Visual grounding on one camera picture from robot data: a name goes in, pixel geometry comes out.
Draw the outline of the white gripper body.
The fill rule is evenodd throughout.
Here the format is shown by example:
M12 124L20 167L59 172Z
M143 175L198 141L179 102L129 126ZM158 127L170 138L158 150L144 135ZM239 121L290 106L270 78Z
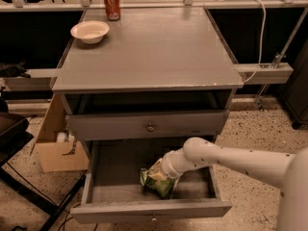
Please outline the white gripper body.
M180 178L189 169L190 161L183 149L169 151L162 159L161 170L168 178Z

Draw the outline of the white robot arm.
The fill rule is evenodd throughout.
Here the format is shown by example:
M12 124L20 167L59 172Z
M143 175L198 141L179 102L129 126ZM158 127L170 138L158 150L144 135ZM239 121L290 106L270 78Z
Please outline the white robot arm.
M190 138L162 159L161 171L178 178L189 170L221 165L280 190L277 231L308 231L308 149L296 154L219 146Z

